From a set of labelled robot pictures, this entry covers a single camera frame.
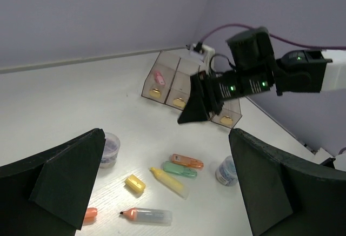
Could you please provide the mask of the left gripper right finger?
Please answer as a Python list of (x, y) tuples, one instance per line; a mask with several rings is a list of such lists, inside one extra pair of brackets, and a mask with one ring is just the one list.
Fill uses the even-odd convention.
[(253, 235), (345, 235), (345, 172), (273, 147), (242, 129), (231, 155)]

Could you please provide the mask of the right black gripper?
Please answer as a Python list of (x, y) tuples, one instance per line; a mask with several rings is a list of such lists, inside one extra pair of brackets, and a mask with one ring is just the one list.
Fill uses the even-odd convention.
[(221, 112), (224, 102), (239, 98), (240, 82), (235, 71), (190, 76), (190, 97), (177, 122), (179, 124), (207, 122), (209, 112)]

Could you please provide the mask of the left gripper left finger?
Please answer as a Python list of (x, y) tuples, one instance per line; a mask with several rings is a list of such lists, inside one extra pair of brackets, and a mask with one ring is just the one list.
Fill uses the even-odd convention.
[(102, 129), (1, 166), (1, 235), (75, 235), (105, 145)]

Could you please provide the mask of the clip jar silver lid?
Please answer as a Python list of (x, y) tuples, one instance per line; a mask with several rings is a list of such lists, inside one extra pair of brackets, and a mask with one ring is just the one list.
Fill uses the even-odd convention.
[(238, 176), (232, 156), (227, 156), (215, 171), (216, 179), (224, 186), (238, 183)]

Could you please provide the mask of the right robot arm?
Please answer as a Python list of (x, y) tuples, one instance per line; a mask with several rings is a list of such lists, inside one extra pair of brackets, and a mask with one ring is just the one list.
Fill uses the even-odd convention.
[(233, 63), (226, 72), (212, 69), (190, 76), (190, 97), (177, 122), (206, 122), (220, 115), (225, 102), (276, 88), (285, 92), (320, 93), (345, 88), (345, 47), (300, 45), (276, 58), (265, 27), (249, 28), (229, 39)]

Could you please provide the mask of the orange highlighter cap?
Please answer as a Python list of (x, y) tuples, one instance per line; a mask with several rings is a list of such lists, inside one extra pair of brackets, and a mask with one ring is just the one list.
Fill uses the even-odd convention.
[(83, 223), (84, 224), (94, 223), (96, 221), (97, 215), (98, 215), (98, 209), (97, 208), (94, 208), (94, 207), (87, 208)]

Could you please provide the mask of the yellow highlighter pen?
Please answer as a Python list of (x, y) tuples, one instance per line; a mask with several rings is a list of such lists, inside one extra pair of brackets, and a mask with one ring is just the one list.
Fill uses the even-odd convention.
[(175, 192), (181, 198), (186, 199), (189, 196), (189, 189), (176, 178), (159, 168), (151, 167), (149, 170), (157, 181)]

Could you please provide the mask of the yellow highlighter cap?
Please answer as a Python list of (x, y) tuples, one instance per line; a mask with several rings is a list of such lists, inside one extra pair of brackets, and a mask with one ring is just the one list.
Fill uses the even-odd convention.
[(146, 188), (146, 184), (139, 178), (137, 178), (134, 174), (128, 176), (124, 183), (136, 194), (142, 194)]

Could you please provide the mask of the orange tip clear highlighter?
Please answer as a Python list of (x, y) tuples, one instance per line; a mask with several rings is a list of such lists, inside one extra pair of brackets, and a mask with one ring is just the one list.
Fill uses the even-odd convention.
[(126, 211), (120, 211), (119, 214), (133, 222), (147, 222), (164, 225), (170, 225), (172, 223), (172, 212), (167, 210), (134, 207)]

